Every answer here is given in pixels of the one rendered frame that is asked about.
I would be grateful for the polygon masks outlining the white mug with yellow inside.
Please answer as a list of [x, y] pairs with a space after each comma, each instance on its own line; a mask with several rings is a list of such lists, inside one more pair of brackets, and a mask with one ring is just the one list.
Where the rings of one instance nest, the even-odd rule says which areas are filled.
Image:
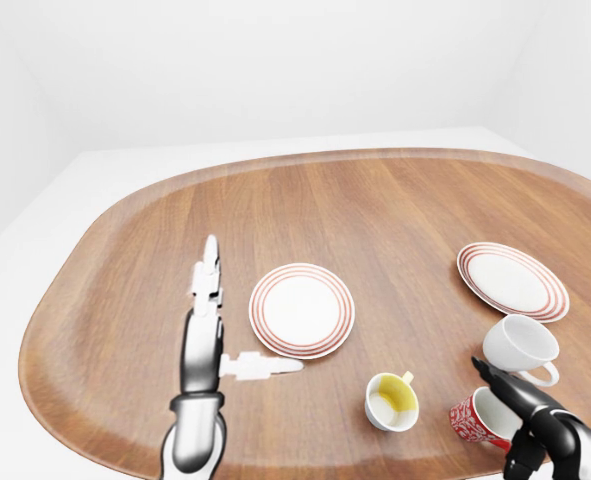
[[414, 375], [378, 373], [367, 384], [365, 413], [370, 423], [387, 432], [410, 430], [419, 418], [419, 401], [411, 385]]

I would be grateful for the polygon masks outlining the red patterned mug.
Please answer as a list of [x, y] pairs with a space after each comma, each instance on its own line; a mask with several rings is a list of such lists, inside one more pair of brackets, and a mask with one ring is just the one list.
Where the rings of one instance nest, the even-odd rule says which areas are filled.
[[449, 411], [453, 430], [465, 441], [489, 442], [508, 452], [523, 421], [489, 387], [479, 387]]

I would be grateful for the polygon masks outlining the plain white mug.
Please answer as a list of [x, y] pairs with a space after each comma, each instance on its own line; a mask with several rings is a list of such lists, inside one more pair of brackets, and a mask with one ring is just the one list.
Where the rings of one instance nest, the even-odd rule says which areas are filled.
[[486, 334], [482, 350], [490, 364], [517, 373], [540, 387], [551, 387], [560, 375], [553, 364], [560, 347], [555, 336], [536, 320], [510, 314]]

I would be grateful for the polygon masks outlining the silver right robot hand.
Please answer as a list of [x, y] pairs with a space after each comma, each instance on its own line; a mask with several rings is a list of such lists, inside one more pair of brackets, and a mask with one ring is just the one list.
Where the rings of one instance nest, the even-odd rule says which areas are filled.
[[534, 384], [476, 356], [471, 361], [491, 392], [522, 420], [506, 455], [504, 480], [529, 480], [545, 456], [553, 462], [553, 480], [580, 480], [583, 422]]

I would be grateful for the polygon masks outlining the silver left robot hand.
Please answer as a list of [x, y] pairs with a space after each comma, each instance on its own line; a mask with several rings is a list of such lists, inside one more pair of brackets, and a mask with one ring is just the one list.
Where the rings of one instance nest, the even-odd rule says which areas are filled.
[[186, 320], [180, 366], [182, 392], [214, 392], [225, 376], [237, 381], [267, 380], [304, 369], [302, 361], [292, 358], [269, 357], [257, 351], [243, 351], [232, 358], [223, 352], [221, 262], [213, 234], [206, 239], [202, 259], [194, 265], [190, 293], [193, 306]]

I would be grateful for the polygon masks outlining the red-ringed white plate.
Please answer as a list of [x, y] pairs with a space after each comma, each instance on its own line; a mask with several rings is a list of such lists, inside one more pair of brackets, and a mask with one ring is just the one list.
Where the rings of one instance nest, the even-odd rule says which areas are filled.
[[541, 323], [564, 318], [570, 297], [561, 280], [526, 253], [494, 242], [474, 242], [458, 253], [464, 283], [489, 306]]
[[349, 337], [355, 304], [333, 272], [309, 263], [291, 263], [267, 273], [248, 305], [250, 325], [271, 351], [311, 360], [337, 350]]

